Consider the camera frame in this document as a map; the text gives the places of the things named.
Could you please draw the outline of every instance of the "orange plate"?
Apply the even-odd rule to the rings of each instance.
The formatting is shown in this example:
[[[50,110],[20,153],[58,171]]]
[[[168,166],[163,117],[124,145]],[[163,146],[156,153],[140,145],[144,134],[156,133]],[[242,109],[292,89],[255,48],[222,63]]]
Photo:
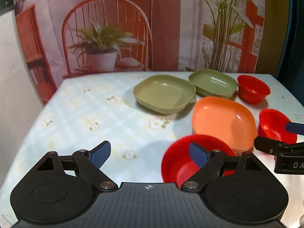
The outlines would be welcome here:
[[[192,128],[194,134],[222,140],[236,154],[250,150],[257,136],[251,112],[239,103],[219,97],[204,97],[196,103]]]

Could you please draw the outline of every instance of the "bowl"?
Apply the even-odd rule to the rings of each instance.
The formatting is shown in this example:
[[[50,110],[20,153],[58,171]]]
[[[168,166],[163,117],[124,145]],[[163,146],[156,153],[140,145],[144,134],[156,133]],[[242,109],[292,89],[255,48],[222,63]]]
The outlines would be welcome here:
[[[164,115],[183,110],[195,93],[196,88],[189,81],[170,75],[153,75],[133,89],[139,104]]]
[[[239,82],[239,95],[250,104],[259,104],[270,94],[270,88],[253,76],[240,75],[237,81]]]
[[[298,136],[285,130],[288,122],[291,122],[290,119],[283,113],[275,109],[264,109],[259,114],[258,135],[287,144],[294,144],[297,142]]]
[[[252,113],[237,102],[219,97],[204,97],[195,104],[192,128],[194,134],[220,139],[237,155],[251,150],[257,136]]]
[[[199,167],[189,156],[189,145],[196,142],[209,151],[219,149],[229,156],[235,153],[229,146],[221,140],[208,135],[189,135],[175,141],[165,152],[161,161],[161,176],[165,183],[176,182],[178,187],[188,180]]]
[[[230,99],[238,87],[232,77],[212,69],[196,70],[189,76],[196,92],[204,96],[216,96]]]

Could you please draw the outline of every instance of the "silver bolt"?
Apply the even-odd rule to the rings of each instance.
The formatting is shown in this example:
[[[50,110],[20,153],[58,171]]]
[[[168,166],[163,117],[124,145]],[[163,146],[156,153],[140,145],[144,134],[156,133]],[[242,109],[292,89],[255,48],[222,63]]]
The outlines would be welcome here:
[[[115,183],[111,181],[105,181],[100,184],[100,187],[104,189],[112,189],[115,187]]]
[[[197,182],[194,181],[188,181],[184,183],[185,188],[188,189],[196,189],[199,187],[199,184]]]

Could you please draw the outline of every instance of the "floral tablecloth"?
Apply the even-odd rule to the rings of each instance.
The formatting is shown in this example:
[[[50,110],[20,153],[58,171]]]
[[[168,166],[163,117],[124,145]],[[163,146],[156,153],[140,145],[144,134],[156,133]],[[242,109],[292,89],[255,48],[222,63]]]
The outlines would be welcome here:
[[[7,178],[0,189],[0,225],[10,227],[17,221],[10,206],[10,193],[21,178],[48,151],[71,155],[79,149],[92,149],[104,140],[112,146],[102,171],[118,185],[121,182],[162,182],[160,166],[168,146],[192,133],[191,116],[195,96],[185,110],[162,116],[140,107],[133,87],[156,72],[111,73],[65,80],[45,106],[25,138]],[[190,72],[166,72],[188,79]],[[237,78],[240,74],[228,74]],[[258,125],[261,109],[270,107],[287,115],[292,122],[304,123],[304,107],[270,75],[252,74],[264,81],[271,94],[264,102],[246,106]],[[304,136],[298,136],[298,142]],[[254,152],[273,172],[273,156]],[[278,175],[289,194],[282,222],[289,228],[299,226],[304,214],[304,176]]]

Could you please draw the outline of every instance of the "small potted plant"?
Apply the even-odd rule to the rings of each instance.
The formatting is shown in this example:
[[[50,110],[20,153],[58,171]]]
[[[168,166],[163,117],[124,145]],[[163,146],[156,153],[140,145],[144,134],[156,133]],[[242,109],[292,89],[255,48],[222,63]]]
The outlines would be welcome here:
[[[19,0],[15,6],[14,6],[14,10],[15,10],[15,15],[19,14],[22,12],[23,10],[23,6],[24,6],[24,1],[25,0]]]
[[[92,70],[99,72],[112,72],[115,68],[117,54],[122,49],[130,50],[133,44],[143,44],[134,39],[132,33],[125,32],[116,25],[99,25],[90,19],[91,28],[77,29],[81,34],[81,42],[68,48],[80,51],[78,56],[86,54],[87,62]]]

